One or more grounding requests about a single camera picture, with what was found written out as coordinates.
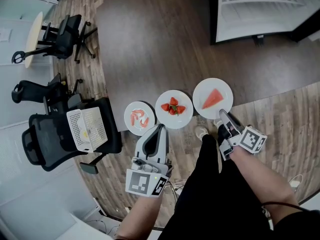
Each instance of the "perforated basket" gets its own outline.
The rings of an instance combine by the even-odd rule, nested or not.
[[[108,140],[98,107],[75,109],[66,113],[76,148],[92,153]]]

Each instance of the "person's left arm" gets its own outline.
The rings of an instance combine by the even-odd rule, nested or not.
[[[159,197],[140,196],[120,224],[115,239],[148,239],[157,220],[162,199],[163,192]]]

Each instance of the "office chair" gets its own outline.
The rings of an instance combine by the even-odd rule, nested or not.
[[[94,152],[102,153],[91,163],[80,163],[87,173],[98,174],[97,163],[107,154],[122,150],[121,134],[117,130],[108,98],[101,98],[85,105],[85,109],[99,107],[108,141]],[[42,166],[50,172],[70,158],[87,153],[77,150],[69,127],[67,115],[34,114],[29,118],[29,129],[22,134],[24,152],[32,165]]]
[[[69,91],[67,84],[62,84],[59,73],[48,86],[22,80],[14,87],[11,97],[17,104],[21,101],[43,103],[47,115],[51,112],[65,113],[70,110],[69,107],[94,100],[82,99],[81,94],[77,93],[78,83],[81,84],[82,82],[82,79],[77,79],[73,91]]]
[[[38,44],[49,45],[42,48],[37,48],[33,51],[16,51],[11,59],[11,63],[19,64],[23,62],[26,57],[31,55],[43,54],[43,56],[55,56],[58,59],[67,59],[74,51],[74,45],[76,45],[74,61],[79,64],[78,59],[80,48],[83,47],[90,54],[91,58],[96,58],[86,45],[86,39],[91,36],[98,28],[94,28],[88,33],[86,27],[91,26],[89,21],[86,21],[82,27],[81,33],[79,34],[79,25],[82,16],[80,14],[70,17],[67,15],[61,22],[59,29],[51,27],[49,24],[46,28],[43,40],[39,41]]]

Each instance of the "person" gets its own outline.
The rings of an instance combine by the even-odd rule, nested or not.
[[[220,145],[225,127],[222,121],[214,124],[218,128]],[[234,147],[230,160],[222,162],[219,173],[217,157],[220,152],[216,140],[201,126],[195,128],[195,134],[202,141],[199,158],[159,240],[214,236],[295,237],[299,233],[316,236],[319,213],[299,209],[295,193],[284,177],[240,146]],[[158,198],[140,196],[118,228],[115,239],[147,239],[158,217],[162,198],[163,192]],[[288,205],[265,206],[273,231],[263,213],[262,204],[266,202]]]

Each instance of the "black frame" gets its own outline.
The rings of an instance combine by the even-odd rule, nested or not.
[[[204,12],[204,5],[202,4],[199,6],[196,3],[199,3],[199,0],[191,0],[193,2],[193,6],[195,7],[196,11],[200,14],[206,14],[207,17],[209,14],[209,35],[210,35],[210,45],[216,45],[216,44],[223,44],[227,42],[231,42],[234,40],[240,40],[240,39],[247,39],[247,38],[253,38],[259,35],[269,36],[269,35],[286,35],[288,36],[292,41],[299,42],[302,39],[310,36],[311,34],[317,32],[320,30],[320,8],[318,11],[316,11],[313,15],[311,15],[306,21],[302,22],[300,26],[298,26],[293,31],[288,32],[273,32],[273,33],[260,33],[250,36],[242,36],[238,38],[232,38],[224,41],[217,41],[217,27],[218,27],[218,9],[219,9],[219,0],[206,0],[204,3],[209,6],[209,12]],[[200,16],[200,20],[204,24],[204,27],[206,28],[208,22],[203,19],[203,17]]]

